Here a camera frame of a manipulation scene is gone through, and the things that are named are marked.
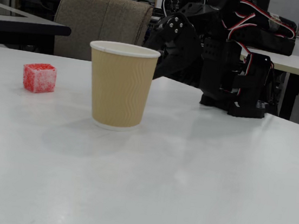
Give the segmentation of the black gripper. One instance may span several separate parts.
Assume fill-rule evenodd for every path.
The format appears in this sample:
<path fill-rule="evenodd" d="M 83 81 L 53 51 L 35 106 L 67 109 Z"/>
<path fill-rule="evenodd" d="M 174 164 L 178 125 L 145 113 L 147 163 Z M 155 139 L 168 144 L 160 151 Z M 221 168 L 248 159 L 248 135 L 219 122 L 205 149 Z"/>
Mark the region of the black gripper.
<path fill-rule="evenodd" d="M 197 85 L 201 56 L 217 56 L 220 21 L 217 8 L 192 2 L 162 18 L 157 23 L 154 49 L 165 47 L 168 56 L 157 64 L 153 79 L 165 77 Z"/>

